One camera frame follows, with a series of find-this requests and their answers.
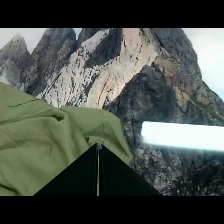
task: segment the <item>fluorescent light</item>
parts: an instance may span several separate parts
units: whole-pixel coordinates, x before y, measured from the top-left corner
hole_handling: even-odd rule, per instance
[[[224,151],[224,127],[143,122],[145,143],[181,148]]]

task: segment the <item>white light bar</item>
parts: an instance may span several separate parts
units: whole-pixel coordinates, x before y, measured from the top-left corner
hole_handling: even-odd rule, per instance
[[[224,127],[145,121],[143,140],[153,145],[224,151]]]

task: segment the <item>white sky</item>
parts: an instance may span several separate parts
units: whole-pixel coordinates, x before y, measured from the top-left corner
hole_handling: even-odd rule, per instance
[[[76,36],[81,28],[74,28]],[[26,40],[30,52],[36,47],[46,28],[0,28],[0,48],[17,33]],[[203,80],[224,100],[224,28],[184,28],[198,55]]]

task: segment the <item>green cloth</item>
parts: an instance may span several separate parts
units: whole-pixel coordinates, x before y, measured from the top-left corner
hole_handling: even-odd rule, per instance
[[[0,195],[34,195],[95,143],[132,159],[113,114],[54,108],[0,83]]]

